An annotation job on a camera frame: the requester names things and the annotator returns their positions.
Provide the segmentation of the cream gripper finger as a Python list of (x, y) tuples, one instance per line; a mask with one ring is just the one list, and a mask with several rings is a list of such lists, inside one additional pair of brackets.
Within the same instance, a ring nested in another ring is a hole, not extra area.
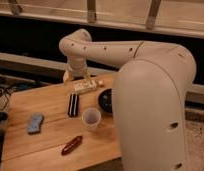
[(70, 71), (66, 71), (63, 75), (63, 83), (66, 84), (67, 82), (71, 82), (74, 80), (74, 75)]
[(85, 74), (85, 75), (83, 76), (83, 78), (86, 80), (86, 82), (89, 82), (90, 84), (92, 84), (92, 79), (91, 79), (91, 76), (90, 76), (90, 75)]

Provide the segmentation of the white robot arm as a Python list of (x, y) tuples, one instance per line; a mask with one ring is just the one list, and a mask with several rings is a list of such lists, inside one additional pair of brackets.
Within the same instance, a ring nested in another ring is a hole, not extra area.
[(196, 75), (191, 52), (174, 43), (94, 42), (79, 29), (59, 42), (68, 75), (83, 76), (86, 61), (116, 67), (112, 109), (125, 171), (188, 171), (187, 89)]

